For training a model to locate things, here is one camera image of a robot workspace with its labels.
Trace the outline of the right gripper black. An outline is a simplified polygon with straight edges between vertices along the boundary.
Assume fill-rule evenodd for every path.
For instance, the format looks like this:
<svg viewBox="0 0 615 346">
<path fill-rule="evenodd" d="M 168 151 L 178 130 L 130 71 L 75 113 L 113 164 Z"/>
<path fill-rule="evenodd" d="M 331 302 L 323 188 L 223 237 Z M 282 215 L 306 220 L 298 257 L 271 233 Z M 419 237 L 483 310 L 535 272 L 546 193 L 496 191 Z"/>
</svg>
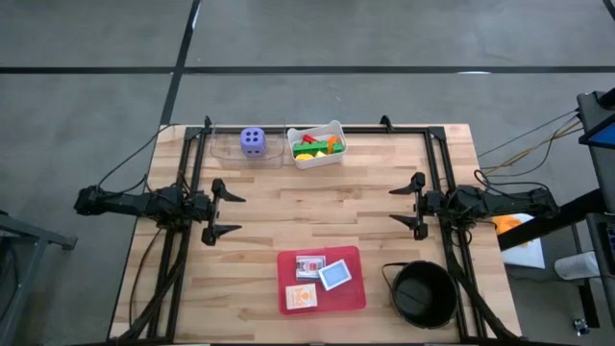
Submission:
<svg viewBox="0 0 615 346">
<path fill-rule="evenodd" d="M 416 193 L 415 212 L 416 216 L 404 216 L 390 214 L 390 217 L 407 226 L 415 240 L 423 240 L 428 236 L 428 225 L 424 223 L 425 216 L 436 216 L 444 206 L 445 195 L 437 190 L 421 192 L 425 186 L 425 174 L 416 172 L 405 187 L 389 190 L 390 194 L 409 195 Z"/>
</svg>

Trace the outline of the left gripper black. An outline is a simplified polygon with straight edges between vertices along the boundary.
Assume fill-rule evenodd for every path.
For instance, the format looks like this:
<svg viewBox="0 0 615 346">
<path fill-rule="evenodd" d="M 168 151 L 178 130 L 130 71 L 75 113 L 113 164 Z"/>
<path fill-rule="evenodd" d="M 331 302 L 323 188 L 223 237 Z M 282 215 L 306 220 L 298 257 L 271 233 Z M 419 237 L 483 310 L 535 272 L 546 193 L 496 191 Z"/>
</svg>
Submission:
<svg viewBox="0 0 615 346">
<path fill-rule="evenodd" d="M 201 241 L 206 245 L 215 245 L 222 235 L 241 229 L 240 225 L 218 225 L 218 204 L 220 200 L 226 202 L 245 202 L 245 199 L 230 193 L 224 181 L 216 178 L 211 184 L 212 195 L 197 191 L 191 199 L 191 219 L 199 223 L 208 222 L 203 230 Z"/>
</svg>

